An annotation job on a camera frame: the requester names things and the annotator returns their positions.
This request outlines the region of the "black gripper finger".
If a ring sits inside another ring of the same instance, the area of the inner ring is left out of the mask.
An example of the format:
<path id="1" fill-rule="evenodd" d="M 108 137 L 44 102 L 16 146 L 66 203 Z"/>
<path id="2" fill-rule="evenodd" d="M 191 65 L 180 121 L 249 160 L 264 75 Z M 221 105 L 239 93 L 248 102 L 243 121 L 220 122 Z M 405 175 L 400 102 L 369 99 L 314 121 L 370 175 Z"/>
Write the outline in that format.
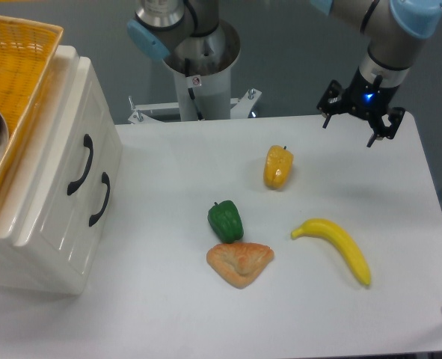
<path id="1" fill-rule="evenodd" d="M 385 115 L 369 114 L 367 122 L 372 129 L 372 135 L 367 142 L 367 147 L 371 147 L 375 141 L 387 138 L 389 140 L 396 136 L 396 133 L 405 116 L 405 109 L 394 107 L 387 110 Z"/>
<path id="2" fill-rule="evenodd" d="M 337 80 L 332 80 L 316 106 L 325 118 L 322 128 L 327 128 L 334 115 L 348 113 L 349 104 L 347 90 Z"/>

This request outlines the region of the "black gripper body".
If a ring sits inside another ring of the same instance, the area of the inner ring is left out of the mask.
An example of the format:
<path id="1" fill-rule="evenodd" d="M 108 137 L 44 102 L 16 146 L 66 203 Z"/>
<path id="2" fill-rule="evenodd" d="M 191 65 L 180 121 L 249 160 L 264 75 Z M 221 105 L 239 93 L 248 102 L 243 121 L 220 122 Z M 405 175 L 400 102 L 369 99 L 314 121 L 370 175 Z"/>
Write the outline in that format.
<path id="1" fill-rule="evenodd" d="M 390 113 L 390 102 L 398 88 L 398 85 L 376 86 L 374 80 L 367 80 L 358 68 L 346 89 L 347 112 L 362 120 L 383 117 Z"/>

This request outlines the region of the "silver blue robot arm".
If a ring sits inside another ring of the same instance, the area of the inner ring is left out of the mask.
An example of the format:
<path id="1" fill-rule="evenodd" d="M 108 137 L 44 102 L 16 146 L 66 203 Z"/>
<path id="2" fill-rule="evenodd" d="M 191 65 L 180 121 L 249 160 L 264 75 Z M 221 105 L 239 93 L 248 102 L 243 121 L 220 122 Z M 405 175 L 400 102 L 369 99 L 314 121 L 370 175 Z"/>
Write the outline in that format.
<path id="1" fill-rule="evenodd" d="M 346 88 L 332 81 L 317 104 L 326 120 L 366 121 L 373 141 L 394 138 L 405 114 L 390 101 L 442 17 L 442 1 L 315 1 L 313 6 L 369 39 Z M 236 30 L 216 1 L 140 1 L 127 23 L 131 41 L 173 73 L 182 120 L 231 116 L 230 70 L 240 53 Z"/>

